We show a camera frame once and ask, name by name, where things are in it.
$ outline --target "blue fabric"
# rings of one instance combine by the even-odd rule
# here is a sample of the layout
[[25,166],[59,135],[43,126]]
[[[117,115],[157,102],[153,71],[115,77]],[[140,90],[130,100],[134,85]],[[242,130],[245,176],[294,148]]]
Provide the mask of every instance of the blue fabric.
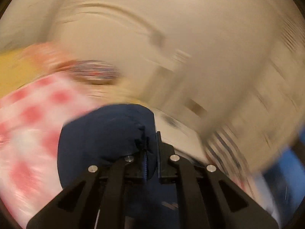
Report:
[[286,225],[305,196],[305,169],[289,149],[264,173],[264,178],[279,210],[281,224]]
[[153,112],[136,104],[101,107],[62,128],[57,158],[61,186],[71,184],[90,165],[110,165],[142,149],[151,178],[157,165]]
[[135,219],[132,229],[179,229],[179,209],[172,205],[175,203],[176,185],[161,185],[155,172],[146,185],[129,190],[125,215]]
[[299,133],[300,141],[305,144],[305,127],[302,129],[302,131]]

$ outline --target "navy blue cloth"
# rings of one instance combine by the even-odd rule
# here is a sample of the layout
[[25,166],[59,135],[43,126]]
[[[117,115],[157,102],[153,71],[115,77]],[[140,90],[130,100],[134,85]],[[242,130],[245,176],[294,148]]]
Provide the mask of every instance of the navy blue cloth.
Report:
[[91,165],[110,165],[142,149],[151,178],[158,151],[153,112],[136,104],[101,107],[62,128],[57,158],[61,186],[71,184]]
[[128,190],[125,215],[135,219],[132,229],[179,229],[175,203],[178,203],[176,185],[161,185],[155,172],[146,185]]

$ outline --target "fabric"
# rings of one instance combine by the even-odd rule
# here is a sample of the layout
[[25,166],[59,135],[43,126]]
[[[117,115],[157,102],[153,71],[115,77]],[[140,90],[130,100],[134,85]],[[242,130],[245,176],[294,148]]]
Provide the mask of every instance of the fabric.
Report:
[[292,150],[286,150],[264,178],[279,209],[281,225],[285,226],[305,197],[304,166]]
[[0,55],[0,98],[36,79],[41,73],[31,61],[21,59],[22,50]]
[[113,85],[89,85],[84,82],[81,84],[88,89],[88,96],[100,106],[114,103],[137,103],[131,101],[134,96],[132,82],[125,77],[119,77]]
[[22,51],[22,55],[47,73],[67,69],[75,63],[74,57],[53,42],[30,45]]
[[247,162],[230,135],[228,128],[224,127],[209,137],[205,143],[209,162],[215,164],[260,206],[265,207],[253,175],[248,171]]
[[157,165],[154,114],[135,104],[101,107],[65,125],[58,146],[58,173],[62,187],[91,165],[110,165],[123,156],[144,149],[147,175]]
[[119,76],[119,70],[103,61],[78,61],[69,68],[75,78],[88,81],[91,84],[109,84]]
[[0,99],[0,195],[23,228],[61,191],[56,159],[63,124],[95,108],[65,73]]
[[146,185],[128,189],[125,215],[132,229],[178,229],[179,209],[175,184],[162,185],[157,173]]

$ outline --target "polka dot fabric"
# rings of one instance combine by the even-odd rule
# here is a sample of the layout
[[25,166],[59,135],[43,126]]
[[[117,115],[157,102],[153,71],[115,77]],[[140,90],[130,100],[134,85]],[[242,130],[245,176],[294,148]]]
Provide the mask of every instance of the polka dot fabric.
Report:
[[[62,126],[94,109],[86,91],[63,72],[0,99],[0,196],[23,228],[61,191],[57,147]],[[28,145],[21,140],[22,149],[17,148],[16,132],[29,128],[33,140]]]

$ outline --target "metal screw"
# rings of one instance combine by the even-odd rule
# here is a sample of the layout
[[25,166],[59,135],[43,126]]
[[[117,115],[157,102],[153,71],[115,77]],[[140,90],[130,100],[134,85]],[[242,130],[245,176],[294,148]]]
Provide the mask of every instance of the metal screw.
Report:
[[177,162],[180,160],[180,157],[178,155],[171,155],[170,156],[170,160],[172,160],[173,162]]
[[124,160],[126,162],[132,162],[134,160],[134,157],[132,155],[129,155],[129,156],[125,157]]
[[212,165],[212,164],[209,164],[207,167],[206,167],[206,170],[208,172],[215,172],[217,170],[216,166]]
[[96,165],[91,165],[89,168],[88,168],[88,171],[91,172],[91,173],[94,173],[94,172],[97,172],[98,168]]

